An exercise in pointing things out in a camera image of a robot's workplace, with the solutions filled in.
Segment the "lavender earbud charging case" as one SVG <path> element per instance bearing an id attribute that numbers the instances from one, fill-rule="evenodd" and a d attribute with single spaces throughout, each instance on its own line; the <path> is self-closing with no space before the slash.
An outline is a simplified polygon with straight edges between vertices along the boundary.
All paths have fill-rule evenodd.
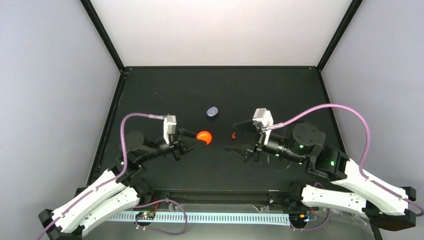
<path id="1" fill-rule="evenodd" d="M 212 106 L 206 111 L 206 115 L 208 118 L 214 118 L 218 115 L 218 113 L 219 109 L 216 106 Z"/>

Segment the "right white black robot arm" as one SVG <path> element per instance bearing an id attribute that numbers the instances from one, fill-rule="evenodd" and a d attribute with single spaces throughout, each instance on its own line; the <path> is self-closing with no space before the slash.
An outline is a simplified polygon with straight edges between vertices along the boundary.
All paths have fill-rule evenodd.
<path id="1" fill-rule="evenodd" d="M 344 152 L 325 146 L 326 134 L 313 124 L 296 121 L 285 126 L 282 135 L 262 132 L 262 124 L 256 121 L 239 123 L 238 127 L 255 133 L 252 144 L 225 147 L 242 161 L 258 162 L 262 154 L 278 157 L 304 166 L 305 172 L 318 181 L 343 188 L 336 191 L 293 182 L 281 203 L 283 208 L 297 215 L 308 208 L 339 210 L 393 232 L 416 226 L 417 214 L 408 208 L 409 202 L 416 200 L 414 188 L 377 183 L 372 175 L 364 178 L 355 161 Z"/>

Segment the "orange round case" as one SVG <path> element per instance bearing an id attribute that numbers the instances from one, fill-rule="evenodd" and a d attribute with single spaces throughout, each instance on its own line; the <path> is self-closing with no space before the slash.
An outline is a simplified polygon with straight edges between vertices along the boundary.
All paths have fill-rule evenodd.
<path id="1" fill-rule="evenodd" d="M 209 145 L 212 140 L 213 140 L 213 136 L 209 131 L 200 131 L 197 135 L 196 135 L 196 139 L 200 140 L 200 141 L 204 141 L 206 142 L 206 145 Z"/>

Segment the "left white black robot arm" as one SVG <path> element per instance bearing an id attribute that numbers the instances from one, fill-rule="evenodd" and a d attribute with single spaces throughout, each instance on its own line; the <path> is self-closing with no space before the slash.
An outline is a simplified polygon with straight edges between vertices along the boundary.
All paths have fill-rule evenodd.
<path id="1" fill-rule="evenodd" d="M 193 133 L 183 128 L 169 136 L 169 143 L 163 138 L 149 140 L 139 131 L 126 134 L 127 161 L 120 155 L 114 167 L 106 169 L 68 203 L 40 212 L 43 233 L 51 240 L 80 240 L 121 211 L 150 203 L 153 190 L 141 177 L 146 171 L 143 164 L 167 155 L 179 161 L 182 155 L 210 144 L 212 139 L 208 131 Z"/>

